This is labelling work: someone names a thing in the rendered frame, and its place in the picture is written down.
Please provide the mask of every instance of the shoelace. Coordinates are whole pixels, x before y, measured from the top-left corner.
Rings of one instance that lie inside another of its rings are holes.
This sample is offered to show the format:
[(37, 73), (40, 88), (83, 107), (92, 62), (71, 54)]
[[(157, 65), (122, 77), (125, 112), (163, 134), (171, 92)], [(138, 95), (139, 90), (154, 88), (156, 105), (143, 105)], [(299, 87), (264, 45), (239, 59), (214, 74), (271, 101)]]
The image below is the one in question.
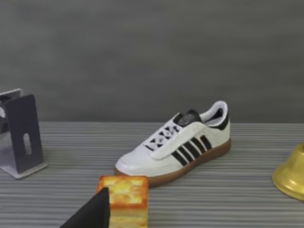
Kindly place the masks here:
[(151, 151), (155, 151), (163, 146), (171, 137), (179, 132), (177, 126), (167, 126), (152, 140), (150, 140), (145, 147)]

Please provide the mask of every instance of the shoe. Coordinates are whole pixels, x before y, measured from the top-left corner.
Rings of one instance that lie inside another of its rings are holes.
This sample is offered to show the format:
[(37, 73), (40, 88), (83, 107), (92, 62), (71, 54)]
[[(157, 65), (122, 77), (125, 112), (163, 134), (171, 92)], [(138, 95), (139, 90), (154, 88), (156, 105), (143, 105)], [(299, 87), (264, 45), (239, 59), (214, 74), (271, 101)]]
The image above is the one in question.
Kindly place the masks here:
[(149, 187), (172, 182), (195, 167), (226, 154), (231, 147), (226, 102), (199, 114), (178, 113), (133, 151), (122, 156), (115, 175), (147, 176)]

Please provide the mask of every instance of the orange cube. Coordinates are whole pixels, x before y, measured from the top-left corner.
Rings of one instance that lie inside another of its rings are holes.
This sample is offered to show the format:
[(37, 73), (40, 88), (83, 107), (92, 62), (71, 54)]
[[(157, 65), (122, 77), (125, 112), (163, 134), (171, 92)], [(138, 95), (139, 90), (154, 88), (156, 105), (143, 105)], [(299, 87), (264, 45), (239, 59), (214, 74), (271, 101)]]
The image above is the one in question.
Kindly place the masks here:
[(102, 176), (97, 192), (109, 188), (110, 228), (148, 227), (148, 179), (143, 176)]

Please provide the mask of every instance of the gray wall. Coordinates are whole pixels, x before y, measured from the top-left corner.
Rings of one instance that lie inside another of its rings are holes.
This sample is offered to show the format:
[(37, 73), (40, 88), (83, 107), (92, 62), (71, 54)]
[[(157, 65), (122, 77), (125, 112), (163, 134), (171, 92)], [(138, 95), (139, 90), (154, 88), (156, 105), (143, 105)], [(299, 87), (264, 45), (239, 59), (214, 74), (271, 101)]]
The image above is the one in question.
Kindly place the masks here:
[(0, 90), (34, 93), (40, 120), (222, 99), (235, 122), (304, 121), (302, 0), (2, 0), (0, 31)]

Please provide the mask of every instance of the shoe sole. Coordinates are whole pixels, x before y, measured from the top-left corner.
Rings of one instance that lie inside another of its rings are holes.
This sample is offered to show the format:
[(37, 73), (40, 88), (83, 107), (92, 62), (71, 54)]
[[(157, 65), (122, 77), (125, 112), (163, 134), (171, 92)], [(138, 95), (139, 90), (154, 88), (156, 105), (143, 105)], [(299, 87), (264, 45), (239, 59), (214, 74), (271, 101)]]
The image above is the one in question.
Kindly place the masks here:
[[(171, 173), (167, 173), (164, 175), (160, 175), (160, 176), (148, 177), (149, 188), (155, 188), (155, 187), (159, 187), (161, 185), (165, 185), (170, 182), (173, 182), (173, 181), (179, 179), (180, 177), (184, 176), (191, 170), (195, 169), (197, 166), (225, 155), (226, 153), (228, 153), (230, 151), (230, 148), (231, 148), (231, 139), (229, 139), (227, 142), (225, 142), (224, 144), (222, 144), (220, 146), (217, 146), (215, 148), (212, 148), (212, 149), (204, 152), (200, 157), (198, 157), (193, 162), (187, 164), (180, 170), (177, 170), (177, 171), (171, 172)], [(114, 175), (128, 176), (127, 174), (120, 172), (118, 169), (116, 169), (116, 167), (114, 167)]]

